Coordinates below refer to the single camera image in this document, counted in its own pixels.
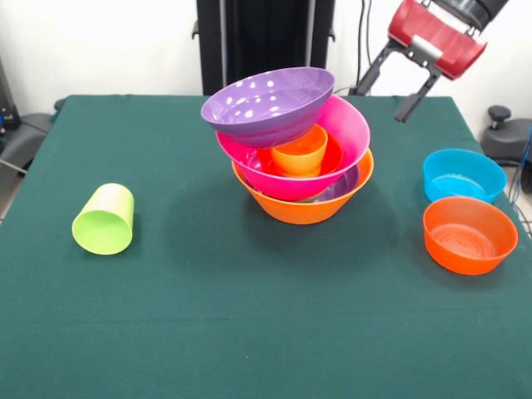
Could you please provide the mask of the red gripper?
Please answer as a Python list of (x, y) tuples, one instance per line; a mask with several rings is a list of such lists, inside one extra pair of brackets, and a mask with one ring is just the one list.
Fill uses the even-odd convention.
[[(450, 80), (461, 77), (487, 46), (486, 43), (477, 42), (473, 37), (446, 24), (417, 1), (401, 3), (389, 25), (388, 36), (391, 39), (378, 53), (360, 82), (353, 87), (354, 96), (365, 96), (369, 93), (380, 76), (383, 63), (393, 52), (399, 52), (401, 45), (409, 47), (421, 44), (421, 47), (432, 55), (436, 68)], [(411, 113), (441, 77), (437, 69), (430, 69), (430, 75), (421, 88), (402, 102), (394, 115), (396, 121), (407, 122)]]

